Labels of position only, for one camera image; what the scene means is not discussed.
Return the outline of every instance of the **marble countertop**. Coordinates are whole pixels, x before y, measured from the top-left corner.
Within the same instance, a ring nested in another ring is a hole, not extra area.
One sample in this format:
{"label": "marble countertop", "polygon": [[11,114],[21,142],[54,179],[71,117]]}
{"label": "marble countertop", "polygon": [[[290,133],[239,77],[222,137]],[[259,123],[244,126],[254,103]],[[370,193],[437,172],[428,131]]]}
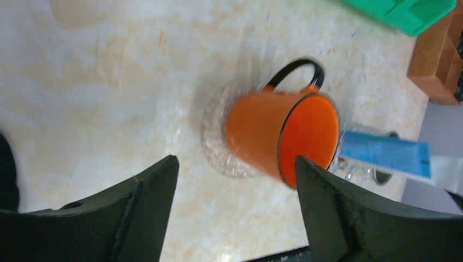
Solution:
{"label": "marble countertop", "polygon": [[[307,244],[295,191],[211,168],[201,117],[219,87],[312,56],[353,121],[418,137],[427,97],[406,78],[414,39],[331,0],[0,2],[0,129],[20,211],[57,209],[168,154],[181,169],[161,261],[230,262]],[[282,83],[299,88],[300,70]],[[394,176],[371,190],[400,200]]]}

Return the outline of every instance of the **green plastic tray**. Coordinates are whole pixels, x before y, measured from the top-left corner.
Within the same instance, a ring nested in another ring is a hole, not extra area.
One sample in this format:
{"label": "green plastic tray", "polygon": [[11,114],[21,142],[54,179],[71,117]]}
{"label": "green plastic tray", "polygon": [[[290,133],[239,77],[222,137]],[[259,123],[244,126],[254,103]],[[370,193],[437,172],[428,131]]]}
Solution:
{"label": "green plastic tray", "polygon": [[455,8],[456,0],[343,0],[410,36],[417,36]]}

